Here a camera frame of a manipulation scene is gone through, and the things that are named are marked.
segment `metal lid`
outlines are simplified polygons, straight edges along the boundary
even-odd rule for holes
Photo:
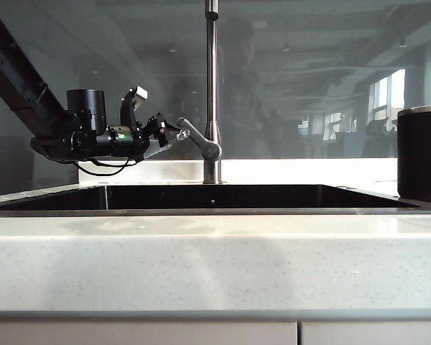
[[[427,112],[431,112],[431,106],[415,106],[414,108],[401,110],[399,113],[397,113],[397,116]]]

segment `sink rim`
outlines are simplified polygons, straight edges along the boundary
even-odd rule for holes
[[[19,203],[26,199],[36,200],[38,198],[46,198],[54,194],[73,193],[77,190],[86,190],[92,188],[110,188],[116,185],[92,185],[79,186],[64,191],[54,193],[44,193],[42,195],[30,195],[23,198],[18,198],[9,201],[0,201],[0,206],[8,206],[13,203]],[[376,215],[376,214],[431,214],[431,203],[417,201],[406,198],[398,198],[391,195],[368,192],[357,188],[349,188],[344,186],[330,186],[325,184],[314,184],[313,186],[325,186],[337,188],[341,190],[349,190],[364,195],[383,198],[390,201],[406,203],[412,207],[335,207],[335,208],[165,208],[165,209],[98,209],[98,210],[6,210],[0,211],[0,218],[19,218],[19,217],[93,217],[93,216],[230,216],[230,215],[313,215],[313,214],[333,214],[333,215]]]

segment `kitchen sink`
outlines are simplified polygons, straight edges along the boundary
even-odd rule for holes
[[[104,185],[0,203],[0,216],[431,213],[431,203],[328,185]]]

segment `glass panel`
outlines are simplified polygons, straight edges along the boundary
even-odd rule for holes
[[[376,145],[371,128],[380,123],[366,129],[387,116],[374,109],[389,107],[380,128],[390,131],[400,108],[431,104],[431,1],[221,0],[220,8],[225,157],[392,157],[396,133]],[[346,109],[336,132],[329,114]],[[304,116],[309,130],[296,135]],[[284,133],[294,150],[281,148]]]
[[[141,121],[185,116],[204,132],[203,0],[0,0],[0,17],[64,109],[66,90],[101,89],[107,122],[118,125],[120,98],[141,86],[149,91]],[[75,167],[33,153],[31,137],[0,99],[0,193],[76,183]],[[200,154],[187,140],[154,158]]]
[[[390,130],[398,109],[431,104],[431,1],[219,6],[224,159],[390,157],[395,132],[383,149],[367,149],[376,138],[366,127],[381,116],[373,109],[389,107]],[[98,88],[106,93],[108,123],[118,124],[119,99],[140,85],[149,91],[142,121],[160,111],[204,131],[203,0],[0,0],[0,17],[64,107],[66,90]],[[336,113],[338,132],[328,118]],[[0,172],[21,170],[15,180],[30,181],[14,190],[76,181],[74,169],[31,152],[31,136],[0,100]],[[26,169],[17,162],[24,146]],[[188,140],[154,158],[200,155]],[[1,173],[0,181],[6,185]]]

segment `black cable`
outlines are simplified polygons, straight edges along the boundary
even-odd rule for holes
[[[129,161],[130,161],[130,160],[131,160],[131,158],[130,158],[130,157],[128,157],[128,160],[126,161],[126,163],[124,163],[124,165],[120,165],[120,166],[121,166],[121,169],[117,170],[116,172],[109,173],[109,174],[98,174],[98,173],[95,173],[95,172],[91,172],[91,171],[86,170],[85,168],[81,167],[78,163],[75,163],[75,162],[74,162],[73,164],[74,164],[74,166],[76,166],[78,169],[80,169],[80,170],[81,170],[81,171],[83,171],[84,173],[89,174],[89,175],[92,175],[92,176],[114,176],[114,175],[116,175],[116,174],[119,174],[121,171],[123,171],[123,169],[124,169],[125,167],[131,167],[132,165],[137,164],[137,162],[136,162],[136,163],[134,163],[134,164],[132,164],[132,165],[128,165],[128,163],[129,163]]]
[[[102,162],[99,162],[98,160],[96,160],[94,158],[90,158],[88,160],[90,162],[92,162],[94,165],[97,165],[98,167],[123,167],[124,166],[124,164],[123,165],[113,165],[113,164],[102,163]],[[127,165],[127,166],[132,167],[133,165],[136,165],[137,163],[138,162],[136,161],[135,163]]]

